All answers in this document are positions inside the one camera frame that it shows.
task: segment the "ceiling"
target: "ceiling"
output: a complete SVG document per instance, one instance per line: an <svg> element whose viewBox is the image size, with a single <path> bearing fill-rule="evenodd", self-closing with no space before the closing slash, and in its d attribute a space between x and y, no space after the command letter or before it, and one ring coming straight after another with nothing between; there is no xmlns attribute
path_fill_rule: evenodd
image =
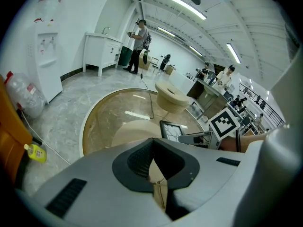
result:
<svg viewBox="0 0 303 227"><path fill-rule="evenodd" d="M171 0L138 1L150 29L163 27L181 45L197 49L204 61L232 64L265 89L271 89L288 66L285 23L272 0L201 0L199 6L184 0L205 14L206 20ZM232 44L241 64L227 43Z"/></svg>

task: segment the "ceiling light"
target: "ceiling light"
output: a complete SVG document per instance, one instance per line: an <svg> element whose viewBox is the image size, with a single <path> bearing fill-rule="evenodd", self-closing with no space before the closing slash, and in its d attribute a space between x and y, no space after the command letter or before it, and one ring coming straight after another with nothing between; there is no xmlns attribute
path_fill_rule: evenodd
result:
<svg viewBox="0 0 303 227"><path fill-rule="evenodd" d="M133 112L130 112L130 111L125 111L124 113L125 113L125 114L128 114L128 115L131 115L131 116L138 117L138 118L150 120L150 117L149 117L149 116L146 116L146 115L136 114L136 113L133 113Z"/></svg>
<svg viewBox="0 0 303 227"><path fill-rule="evenodd" d="M237 56L237 53L236 53L235 50L233 49L232 45L231 45L230 43L227 43L226 45L227 45L228 49L231 51L232 55L234 56L236 62L237 62L238 64L241 64L241 61L239 60L239 57Z"/></svg>
<svg viewBox="0 0 303 227"><path fill-rule="evenodd" d="M198 55L202 56L201 53L199 53L199 51L197 51L193 46L190 46L189 48L196 52Z"/></svg>
<svg viewBox="0 0 303 227"><path fill-rule="evenodd" d="M145 97L142 97L142 96L138 96L136 94L133 94L133 96L136 96L136 97L139 97L139 98L143 98L143 99L146 99Z"/></svg>
<svg viewBox="0 0 303 227"><path fill-rule="evenodd" d="M192 11L194 14L196 14L199 18L205 20L206 16L204 14L202 14L201 12L199 12L197 9L193 8L192 6L190 6L187 2L184 2L183 0L172 0L178 4L180 4L181 6L187 8L188 10Z"/></svg>
<svg viewBox="0 0 303 227"><path fill-rule="evenodd" d="M165 33L167 33L167 34L169 34L170 36L172 36L172 37L175 37L175 35L174 34L172 34L171 32L168 32L167 30L165 30L164 28L160 28L160 27L158 27L158 30L161 30L162 32L165 32Z"/></svg>

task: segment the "yellow bottle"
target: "yellow bottle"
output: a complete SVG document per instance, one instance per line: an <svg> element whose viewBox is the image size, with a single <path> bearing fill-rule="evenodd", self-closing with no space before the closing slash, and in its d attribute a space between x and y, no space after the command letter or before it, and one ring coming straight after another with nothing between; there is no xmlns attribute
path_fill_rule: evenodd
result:
<svg viewBox="0 0 303 227"><path fill-rule="evenodd" d="M42 148L40 148L37 145L31 144L31 145L24 145L24 149L27 150L27 154L29 158L32 158L39 162L45 162L46 161L46 152Z"/></svg>

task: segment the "green trash bin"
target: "green trash bin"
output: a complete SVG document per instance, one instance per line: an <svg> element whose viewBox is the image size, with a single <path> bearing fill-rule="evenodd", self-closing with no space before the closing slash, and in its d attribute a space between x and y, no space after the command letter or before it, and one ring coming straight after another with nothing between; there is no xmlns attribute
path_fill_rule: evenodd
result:
<svg viewBox="0 0 303 227"><path fill-rule="evenodd" d="M122 47L118 65L127 66L133 51L125 46Z"/></svg>

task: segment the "railing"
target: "railing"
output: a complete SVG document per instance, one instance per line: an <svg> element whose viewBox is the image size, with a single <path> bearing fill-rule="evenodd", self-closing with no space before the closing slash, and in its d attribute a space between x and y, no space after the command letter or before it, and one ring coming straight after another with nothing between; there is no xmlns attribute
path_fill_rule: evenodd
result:
<svg viewBox="0 0 303 227"><path fill-rule="evenodd" d="M240 87L239 90L248 95L248 97L252 100L252 101L256 101L258 95L255 94L252 90L250 90L248 87L244 86L243 84L240 83ZM261 104L262 102L265 102L262 98L260 98L259 100L259 104ZM272 123L274 123L274 125L276 127L278 127L281 124L284 124L285 122L283 121L283 119L281 119L281 117L275 112L275 110L272 109L271 106L269 106L266 102L265 102L265 107L263 109L264 113L267 115L267 117L269 119L271 119Z"/></svg>

